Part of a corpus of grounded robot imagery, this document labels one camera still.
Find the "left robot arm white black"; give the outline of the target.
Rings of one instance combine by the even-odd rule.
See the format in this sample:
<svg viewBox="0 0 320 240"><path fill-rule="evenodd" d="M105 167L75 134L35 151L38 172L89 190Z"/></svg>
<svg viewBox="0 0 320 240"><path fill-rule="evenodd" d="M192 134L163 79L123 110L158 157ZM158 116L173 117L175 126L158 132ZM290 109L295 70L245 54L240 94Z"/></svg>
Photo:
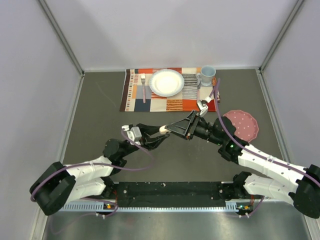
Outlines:
<svg viewBox="0 0 320 240"><path fill-rule="evenodd" d="M72 201L90 196L107 199L114 191L108 178L127 170L124 158L138 150L150 155L169 133L164 126L124 125L124 139L107 140L100 157L76 164L52 163L30 187L30 200L50 216Z"/></svg>

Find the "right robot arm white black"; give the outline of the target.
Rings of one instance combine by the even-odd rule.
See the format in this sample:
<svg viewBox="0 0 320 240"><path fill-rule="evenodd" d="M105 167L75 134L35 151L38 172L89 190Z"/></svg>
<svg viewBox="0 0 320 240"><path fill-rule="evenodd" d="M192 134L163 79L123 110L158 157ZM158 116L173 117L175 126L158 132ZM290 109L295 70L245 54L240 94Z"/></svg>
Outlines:
<svg viewBox="0 0 320 240"><path fill-rule="evenodd" d="M235 163L264 175L242 173L243 178L233 185L239 198L260 195L294 206L300 213L313 219L320 217L320 168L294 165L269 155L235 135L236 128L226 116L207 122L195 111L186 118L160 127L160 133L172 133L186 140L198 137L214 143L218 153Z"/></svg>

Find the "beige case with black oval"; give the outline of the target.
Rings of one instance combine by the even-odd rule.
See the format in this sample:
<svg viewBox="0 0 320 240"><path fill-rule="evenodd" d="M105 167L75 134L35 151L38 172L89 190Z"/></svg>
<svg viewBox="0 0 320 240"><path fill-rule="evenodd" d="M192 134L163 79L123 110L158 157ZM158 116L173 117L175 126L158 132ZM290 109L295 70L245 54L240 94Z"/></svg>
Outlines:
<svg viewBox="0 0 320 240"><path fill-rule="evenodd" d="M167 133L169 133L169 132L170 132L170 131L166 129L166 126L165 126L165 125L163 125L163 126L161 126L161 127L159 128L159 133L162 134L162 135L167 134Z"/></svg>

